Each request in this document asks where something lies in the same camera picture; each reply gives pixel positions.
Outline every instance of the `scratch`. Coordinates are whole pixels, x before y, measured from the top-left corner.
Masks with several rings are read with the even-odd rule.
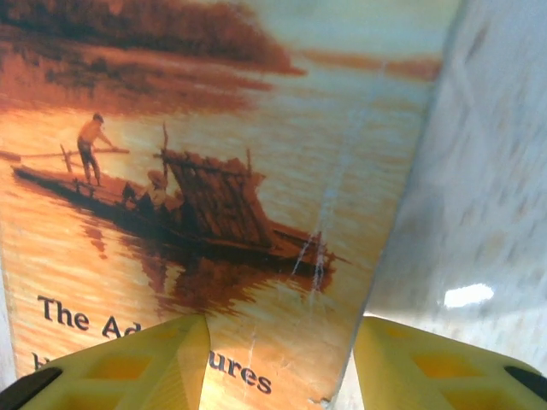
[[[386,62],[382,64],[381,69],[378,72],[377,78],[373,83],[374,88],[367,95],[367,101],[364,103],[364,108],[355,109],[350,111],[348,114],[348,122],[351,124],[343,136],[343,141],[340,144],[340,151],[338,152],[338,161],[337,166],[334,169],[333,176],[328,182],[327,187],[323,192],[323,198],[321,200],[321,210],[319,212],[319,217],[315,226],[315,229],[309,235],[308,240],[303,245],[300,250],[297,262],[292,269],[292,274],[294,275],[297,272],[298,266],[303,260],[303,257],[306,251],[309,248],[309,245],[313,242],[315,238],[319,239],[319,245],[317,249],[317,257],[315,261],[315,271],[314,271],[314,281],[313,287],[311,290],[310,303],[313,304],[314,295],[317,290],[321,287],[321,282],[325,273],[325,253],[326,253],[326,240],[325,237],[332,227],[332,215],[334,214],[334,206],[338,199],[338,194],[340,191],[340,186],[346,170],[350,166],[353,159],[353,150],[356,143],[361,139],[362,133],[361,130],[367,124],[371,109],[370,105],[376,99],[379,90],[381,89],[382,80],[385,77],[385,67]]]
[[[253,329],[251,337],[252,337],[253,341],[250,344],[250,349],[249,349],[249,362],[247,363],[247,368],[248,369],[250,369],[251,362],[253,361],[253,350],[255,349],[255,342],[256,342],[256,325]],[[249,388],[249,384],[245,382],[245,388],[244,388],[244,391],[243,391],[243,403],[244,404],[245,404],[245,399],[247,398],[247,389],[248,388]]]

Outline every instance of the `person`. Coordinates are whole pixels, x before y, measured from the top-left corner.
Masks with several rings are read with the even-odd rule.
[[[116,149],[104,135],[102,130],[103,124],[103,117],[99,113],[95,113],[93,118],[81,127],[78,134],[78,151],[82,160],[82,165],[84,166],[85,178],[87,179],[87,183],[90,184],[91,172],[89,166],[91,165],[93,167],[93,172],[95,173],[97,186],[101,185],[101,169],[99,168],[97,158],[95,158],[92,151],[95,140],[98,138],[111,148]]]
[[[177,201],[177,206],[171,213],[174,226],[181,231],[198,234],[199,224],[197,222],[197,215],[194,208],[188,202],[188,198],[181,190],[176,190],[174,197]]]
[[[126,184],[122,195],[124,204],[131,199],[142,214],[152,216],[165,212],[165,201],[167,200],[168,181],[161,171],[148,171],[150,183],[138,194],[129,183]]]

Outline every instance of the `painting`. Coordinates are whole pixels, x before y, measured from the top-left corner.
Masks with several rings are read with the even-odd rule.
[[[335,395],[459,0],[2,0],[17,375],[206,315],[203,410]]]

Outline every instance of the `yellow clamp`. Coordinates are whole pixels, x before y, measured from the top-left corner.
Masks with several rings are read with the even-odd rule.
[[[0,394],[2,410],[197,410],[206,319],[170,320],[53,360]]]
[[[362,320],[354,356],[367,410],[547,409],[526,363],[389,320]]]

